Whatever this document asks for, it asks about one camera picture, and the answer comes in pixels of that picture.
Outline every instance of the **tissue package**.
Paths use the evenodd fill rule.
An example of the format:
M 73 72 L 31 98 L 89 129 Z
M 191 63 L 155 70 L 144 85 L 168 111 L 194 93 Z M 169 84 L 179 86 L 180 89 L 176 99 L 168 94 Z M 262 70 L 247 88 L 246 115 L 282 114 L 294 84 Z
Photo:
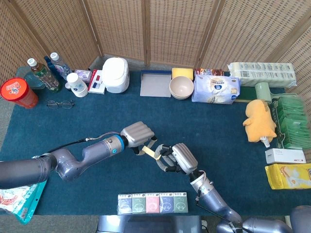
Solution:
M 132 213 L 132 194 L 118 195 L 118 215 L 130 215 Z
M 311 164 L 273 164 L 265 170 L 272 189 L 311 188 Z
M 135 193 L 132 195 L 132 210 L 133 214 L 146 213 L 146 194 Z
M 236 77 L 195 74 L 192 102 L 232 104 L 240 94 Z
M 174 213 L 173 193 L 160 193 L 160 213 Z
M 146 213 L 160 213 L 160 194 L 146 194 Z
M 187 193 L 174 193 L 174 213 L 188 213 Z

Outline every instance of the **red container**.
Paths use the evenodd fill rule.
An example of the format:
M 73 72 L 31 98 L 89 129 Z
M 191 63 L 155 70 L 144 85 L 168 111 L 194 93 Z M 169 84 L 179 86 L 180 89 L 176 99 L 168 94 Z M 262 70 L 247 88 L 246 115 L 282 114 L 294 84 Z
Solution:
M 24 108 L 33 108 L 38 103 L 38 96 L 30 89 L 24 79 L 12 78 L 1 86 L 1 95 L 7 100 Z

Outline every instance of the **blue bottle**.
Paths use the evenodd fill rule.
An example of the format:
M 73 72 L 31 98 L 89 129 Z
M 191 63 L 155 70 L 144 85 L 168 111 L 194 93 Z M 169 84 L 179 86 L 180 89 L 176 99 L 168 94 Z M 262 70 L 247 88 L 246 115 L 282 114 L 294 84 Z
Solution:
M 48 68 L 50 69 L 51 73 L 57 78 L 58 81 L 63 80 L 63 77 L 58 73 L 57 69 L 51 62 L 50 58 L 48 56 L 44 57 L 44 60 L 47 62 Z

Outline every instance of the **beige bowl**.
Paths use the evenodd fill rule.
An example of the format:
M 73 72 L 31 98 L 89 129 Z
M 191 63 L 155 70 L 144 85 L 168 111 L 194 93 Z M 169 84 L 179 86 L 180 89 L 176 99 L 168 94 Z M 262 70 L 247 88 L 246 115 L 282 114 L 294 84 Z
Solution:
M 193 82 L 185 77 L 178 76 L 170 82 L 170 92 L 172 96 L 178 100 L 184 100 L 191 96 L 194 90 Z

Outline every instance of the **red lid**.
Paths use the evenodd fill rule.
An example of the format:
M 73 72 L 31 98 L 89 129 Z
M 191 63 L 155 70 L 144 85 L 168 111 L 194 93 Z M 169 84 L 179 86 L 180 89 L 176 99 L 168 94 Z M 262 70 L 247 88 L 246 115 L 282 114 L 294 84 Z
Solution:
M 1 95 L 8 101 L 17 101 L 28 93 L 29 87 L 22 78 L 12 78 L 1 86 Z

